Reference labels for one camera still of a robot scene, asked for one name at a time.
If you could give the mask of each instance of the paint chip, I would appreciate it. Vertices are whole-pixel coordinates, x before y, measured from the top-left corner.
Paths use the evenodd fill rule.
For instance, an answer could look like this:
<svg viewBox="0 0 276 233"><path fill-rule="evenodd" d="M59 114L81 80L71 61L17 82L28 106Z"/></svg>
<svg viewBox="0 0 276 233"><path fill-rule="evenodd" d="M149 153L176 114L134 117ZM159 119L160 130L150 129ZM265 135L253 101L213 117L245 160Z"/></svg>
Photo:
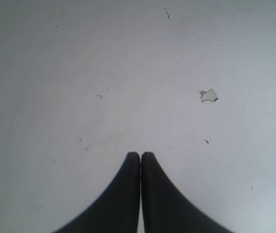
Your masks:
<svg viewBox="0 0 276 233"><path fill-rule="evenodd" d="M213 89L210 89L209 91L201 90L200 94L201 94L200 98L202 102L206 100L216 102L218 100L218 97Z"/></svg>

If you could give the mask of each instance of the white surface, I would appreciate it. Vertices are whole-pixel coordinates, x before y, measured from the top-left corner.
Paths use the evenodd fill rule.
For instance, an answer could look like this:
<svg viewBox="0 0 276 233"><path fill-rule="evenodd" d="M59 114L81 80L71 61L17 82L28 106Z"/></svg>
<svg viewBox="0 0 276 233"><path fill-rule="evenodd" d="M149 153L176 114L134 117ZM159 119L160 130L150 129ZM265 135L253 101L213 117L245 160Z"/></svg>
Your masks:
<svg viewBox="0 0 276 233"><path fill-rule="evenodd" d="M221 224L276 233L276 1L0 0L0 233L56 230L146 150Z"/></svg>

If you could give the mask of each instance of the white floor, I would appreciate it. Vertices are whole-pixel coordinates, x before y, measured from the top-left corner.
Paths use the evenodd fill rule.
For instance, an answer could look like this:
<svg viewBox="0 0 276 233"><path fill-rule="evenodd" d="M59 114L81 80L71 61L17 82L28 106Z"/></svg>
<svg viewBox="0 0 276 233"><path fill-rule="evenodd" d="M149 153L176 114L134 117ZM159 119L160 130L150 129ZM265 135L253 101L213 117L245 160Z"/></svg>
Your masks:
<svg viewBox="0 0 276 233"><path fill-rule="evenodd" d="M146 150L221 224L276 233L276 1L0 0L0 233L58 229Z"/></svg>

